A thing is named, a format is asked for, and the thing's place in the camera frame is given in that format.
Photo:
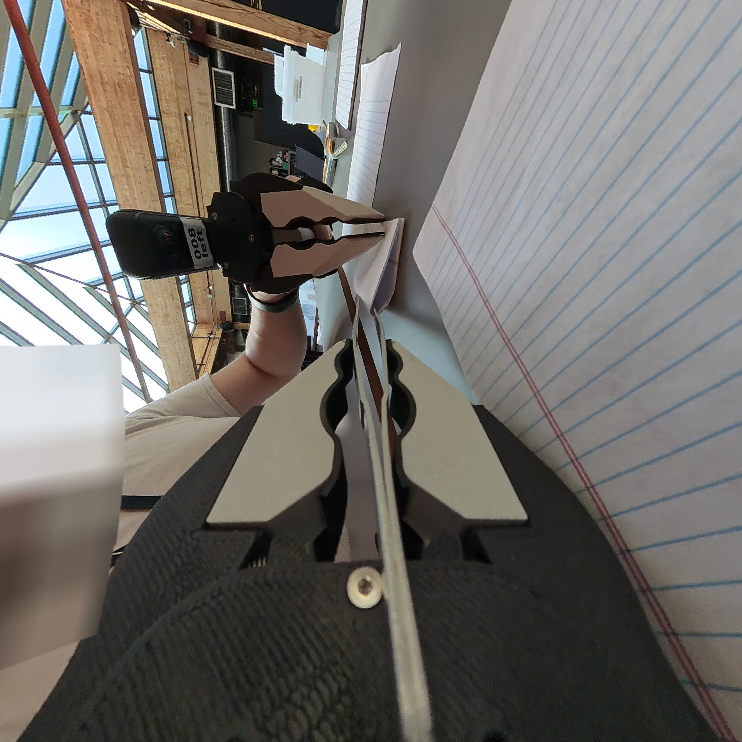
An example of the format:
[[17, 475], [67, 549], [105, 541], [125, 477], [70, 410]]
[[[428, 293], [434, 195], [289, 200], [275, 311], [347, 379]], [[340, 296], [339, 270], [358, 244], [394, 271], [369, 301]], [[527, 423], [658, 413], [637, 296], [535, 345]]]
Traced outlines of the white storage bin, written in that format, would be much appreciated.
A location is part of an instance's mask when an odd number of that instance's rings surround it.
[[288, 44], [274, 55], [274, 89], [281, 98], [281, 117], [290, 125], [318, 127], [323, 122], [327, 53], [311, 45], [306, 55]]

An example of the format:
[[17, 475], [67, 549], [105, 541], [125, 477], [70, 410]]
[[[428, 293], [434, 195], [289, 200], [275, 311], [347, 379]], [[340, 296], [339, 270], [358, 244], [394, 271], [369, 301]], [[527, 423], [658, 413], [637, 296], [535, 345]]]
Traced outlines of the wall vent grille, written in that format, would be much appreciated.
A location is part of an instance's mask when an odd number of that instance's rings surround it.
[[237, 98], [234, 73], [227, 69], [212, 67], [211, 85], [214, 105], [235, 110]]

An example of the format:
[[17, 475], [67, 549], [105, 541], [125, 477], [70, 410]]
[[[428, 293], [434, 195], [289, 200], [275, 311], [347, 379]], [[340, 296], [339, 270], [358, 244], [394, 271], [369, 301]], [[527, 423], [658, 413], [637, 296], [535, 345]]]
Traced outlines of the skylight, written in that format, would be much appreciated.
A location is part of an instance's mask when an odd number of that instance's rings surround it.
[[[90, 215], [114, 279], [152, 400], [170, 392], [143, 294], [120, 268], [106, 220], [119, 209], [112, 178], [60, 1], [18, 2]], [[164, 211], [176, 213], [168, 147], [148, 40], [131, 34], [143, 87]], [[2, 344], [112, 344], [122, 353], [125, 411], [146, 403], [123, 333], [39, 97], [2, 7]], [[196, 327], [189, 281], [176, 277], [190, 334]]]

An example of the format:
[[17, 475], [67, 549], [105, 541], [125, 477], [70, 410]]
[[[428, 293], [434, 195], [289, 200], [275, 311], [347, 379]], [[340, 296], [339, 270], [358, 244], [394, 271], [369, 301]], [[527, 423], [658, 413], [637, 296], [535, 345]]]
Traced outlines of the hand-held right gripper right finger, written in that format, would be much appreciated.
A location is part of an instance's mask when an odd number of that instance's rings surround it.
[[475, 406], [399, 341], [385, 343], [386, 421], [402, 553], [421, 560], [440, 536], [520, 527], [527, 512]]

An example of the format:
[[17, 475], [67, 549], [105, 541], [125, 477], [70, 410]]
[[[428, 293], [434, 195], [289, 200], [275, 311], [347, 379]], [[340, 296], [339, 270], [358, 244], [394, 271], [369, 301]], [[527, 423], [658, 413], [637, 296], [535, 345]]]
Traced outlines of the white lined notepad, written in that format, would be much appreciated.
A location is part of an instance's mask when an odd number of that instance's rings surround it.
[[344, 129], [352, 127], [356, 78], [360, 68], [367, 1], [346, 1], [340, 30], [338, 88], [335, 121]]

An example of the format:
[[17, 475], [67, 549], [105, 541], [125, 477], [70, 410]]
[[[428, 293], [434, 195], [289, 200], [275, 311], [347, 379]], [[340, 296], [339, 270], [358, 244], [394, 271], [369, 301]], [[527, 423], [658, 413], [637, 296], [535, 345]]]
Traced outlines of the wooden ceiling beam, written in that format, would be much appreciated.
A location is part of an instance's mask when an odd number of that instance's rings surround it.
[[[164, 211], [128, 6], [118, 1], [63, 1], [73, 49], [120, 209]], [[143, 294], [173, 392], [197, 378], [180, 283], [144, 281]]]

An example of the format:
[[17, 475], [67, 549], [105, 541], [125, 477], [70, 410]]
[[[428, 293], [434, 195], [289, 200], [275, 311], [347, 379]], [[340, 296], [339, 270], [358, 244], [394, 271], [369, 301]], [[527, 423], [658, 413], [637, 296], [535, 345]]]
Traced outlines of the grey orange scissors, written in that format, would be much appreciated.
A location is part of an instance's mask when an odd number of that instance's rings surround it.
[[335, 179], [337, 163], [347, 149], [348, 142], [340, 136], [339, 127], [334, 121], [330, 121], [325, 128], [323, 141], [323, 183], [332, 186]]

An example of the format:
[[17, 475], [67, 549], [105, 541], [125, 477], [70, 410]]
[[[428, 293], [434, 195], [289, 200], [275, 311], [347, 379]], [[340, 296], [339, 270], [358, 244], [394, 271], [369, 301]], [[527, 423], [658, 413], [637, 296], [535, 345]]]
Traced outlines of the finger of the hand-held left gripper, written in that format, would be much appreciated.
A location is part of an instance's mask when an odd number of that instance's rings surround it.
[[382, 223], [386, 217], [364, 204], [305, 185], [299, 189], [264, 192], [263, 215], [276, 229], [310, 228], [333, 223], [350, 225]]
[[383, 241], [385, 233], [343, 236], [338, 240], [305, 240], [275, 246], [270, 267], [275, 278], [298, 275], [321, 277], [363, 255]]

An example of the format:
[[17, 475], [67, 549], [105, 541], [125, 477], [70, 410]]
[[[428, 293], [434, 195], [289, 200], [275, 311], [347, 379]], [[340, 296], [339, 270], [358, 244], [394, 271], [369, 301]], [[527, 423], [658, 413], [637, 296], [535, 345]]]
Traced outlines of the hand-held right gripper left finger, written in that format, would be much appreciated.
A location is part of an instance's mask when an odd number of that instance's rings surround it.
[[334, 560], [347, 509], [336, 433], [348, 412], [352, 343], [341, 341], [274, 394], [255, 422], [207, 517], [215, 528], [288, 533]]

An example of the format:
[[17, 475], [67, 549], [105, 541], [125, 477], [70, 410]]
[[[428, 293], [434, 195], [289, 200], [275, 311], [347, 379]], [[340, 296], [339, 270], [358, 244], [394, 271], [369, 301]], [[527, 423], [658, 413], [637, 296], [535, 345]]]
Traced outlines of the red pipe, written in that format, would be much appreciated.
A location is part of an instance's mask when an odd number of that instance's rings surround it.
[[102, 279], [106, 285], [107, 293], [111, 299], [111, 304], [118, 321], [119, 328], [123, 333], [125, 340], [125, 347], [128, 351], [128, 357], [132, 363], [140, 388], [142, 390], [143, 399], [145, 402], [152, 402], [152, 398], [148, 392], [148, 388], [145, 382], [143, 367], [136, 354], [134, 343], [131, 336], [131, 331], [128, 326], [125, 313], [119, 301], [119, 296], [116, 293], [114, 279], [111, 276], [110, 270], [107, 266], [106, 258], [102, 249], [102, 245], [98, 238], [97, 230], [90, 215], [90, 209], [88, 203], [85, 200], [85, 195], [79, 182], [79, 178], [75, 171], [73, 161], [70, 157], [68, 147], [65, 142], [65, 135], [61, 130], [58, 114], [53, 105], [51, 95], [48, 87], [45, 84], [42, 70], [36, 51], [33, 47], [31, 34], [28, 30], [27, 25], [24, 22], [22, 11], [17, 1], [4, 1], [5, 11], [13, 28], [15, 37], [19, 43], [19, 48], [24, 60], [24, 64], [27, 72], [30, 75], [32, 87], [39, 97], [39, 101], [42, 108], [42, 114], [44, 121], [47, 123], [53, 142], [56, 145], [57, 153], [60, 155], [61, 165], [65, 171], [70, 190], [73, 193], [75, 203], [77, 205], [79, 214], [82, 218], [88, 239], [94, 255], [97, 260], [97, 265], [101, 273]]

